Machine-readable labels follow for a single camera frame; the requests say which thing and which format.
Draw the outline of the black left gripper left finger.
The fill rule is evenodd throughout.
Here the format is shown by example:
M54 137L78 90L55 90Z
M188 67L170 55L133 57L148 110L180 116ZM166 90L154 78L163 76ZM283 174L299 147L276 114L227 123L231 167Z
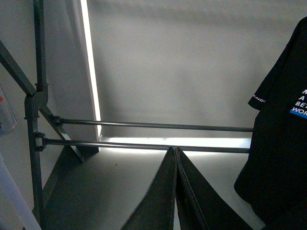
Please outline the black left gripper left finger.
M122 226L123 230L172 230L174 227L177 160L170 147L145 196Z

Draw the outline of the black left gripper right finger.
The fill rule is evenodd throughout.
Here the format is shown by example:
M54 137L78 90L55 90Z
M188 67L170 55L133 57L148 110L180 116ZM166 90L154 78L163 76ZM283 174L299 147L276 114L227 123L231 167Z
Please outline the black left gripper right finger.
M176 202L182 230L250 230L251 227L216 193L186 154L175 149Z

